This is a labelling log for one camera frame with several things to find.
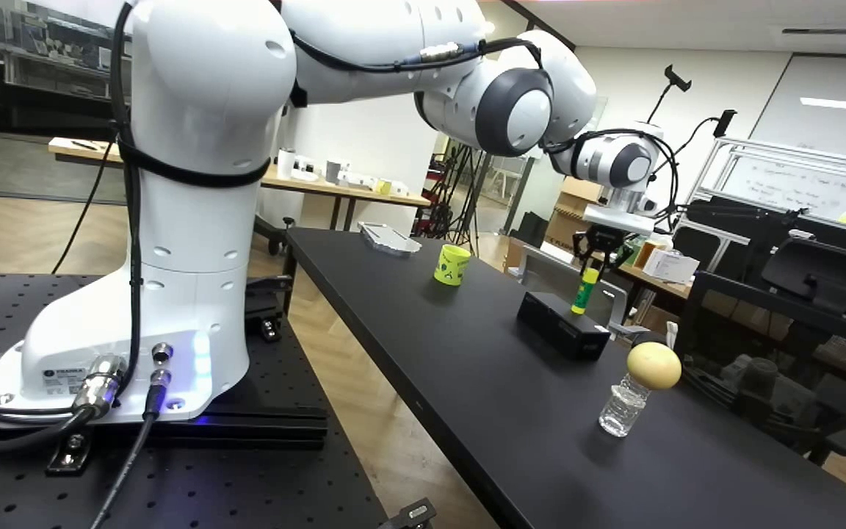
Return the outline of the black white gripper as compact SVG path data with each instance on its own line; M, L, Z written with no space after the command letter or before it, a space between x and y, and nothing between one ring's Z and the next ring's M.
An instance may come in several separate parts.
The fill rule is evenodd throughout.
M580 221L586 223L586 246L591 246L580 254L580 270L591 268L594 251L597 251L597 254L602 254L598 257L598 276L607 276L614 270L611 254L617 254L629 236L648 236L652 232L648 217L630 215L630 211L623 211L614 205L586 205Z

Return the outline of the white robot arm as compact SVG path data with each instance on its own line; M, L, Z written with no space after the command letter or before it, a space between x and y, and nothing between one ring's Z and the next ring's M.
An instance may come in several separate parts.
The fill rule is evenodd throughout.
M191 421L247 371L256 190L281 107L407 93L494 157L542 151L604 189L594 217L644 232L671 154L648 123L597 130L597 86L554 35L486 39L476 0L131 0L131 104L118 146L134 215L125 264L46 302L0 355L0 411L134 424L152 384Z

